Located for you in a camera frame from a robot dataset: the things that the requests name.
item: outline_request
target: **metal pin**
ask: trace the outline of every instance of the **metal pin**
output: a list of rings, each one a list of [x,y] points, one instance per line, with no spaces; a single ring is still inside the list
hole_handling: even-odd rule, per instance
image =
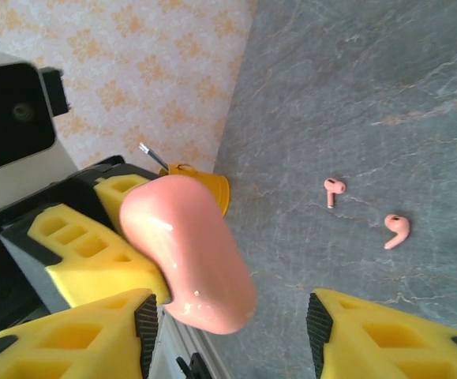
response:
[[[139,143],[139,149],[142,150],[145,154],[149,155],[151,158],[153,158],[163,169],[169,173],[168,171],[168,165],[165,163],[163,159],[161,159],[155,152],[152,151],[151,148],[143,144],[142,142]]]

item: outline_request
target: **black camera lens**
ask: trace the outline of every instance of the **black camera lens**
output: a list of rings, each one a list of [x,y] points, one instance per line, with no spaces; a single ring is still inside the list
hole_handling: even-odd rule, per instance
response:
[[[26,103],[16,104],[13,108],[13,116],[19,122],[29,122],[33,120],[33,108]]]

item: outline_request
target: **wallpaper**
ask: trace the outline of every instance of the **wallpaper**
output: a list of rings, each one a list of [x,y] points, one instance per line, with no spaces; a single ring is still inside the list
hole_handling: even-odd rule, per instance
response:
[[[64,71],[55,118],[80,166],[213,168],[256,0],[0,0],[0,51]]]

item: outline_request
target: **earbud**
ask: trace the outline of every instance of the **earbud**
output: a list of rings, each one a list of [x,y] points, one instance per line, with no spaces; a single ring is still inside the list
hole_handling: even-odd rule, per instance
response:
[[[333,208],[334,195],[337,193],[344,193],[346,191],[346,185],[337,179],[328,178],[324,181],[324,188],[326,189],[328,197],[328,207]]]
[[[384,219],[384,225],[390,230],[396,233],[396,236],[390,239],[384,245],[386,250],[393,249],[395,246],[399,245],[409,236],[410,233],[410,223],[409,220],[405,217],[397,215],[387,215]]]

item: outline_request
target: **wall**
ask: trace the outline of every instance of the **wall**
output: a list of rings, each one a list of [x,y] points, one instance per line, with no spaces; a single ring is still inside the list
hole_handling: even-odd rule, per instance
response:
[[[255,0],[0,0],[0,51],[65,71],[56,120],[79,166],[113,154],[211,170]]]

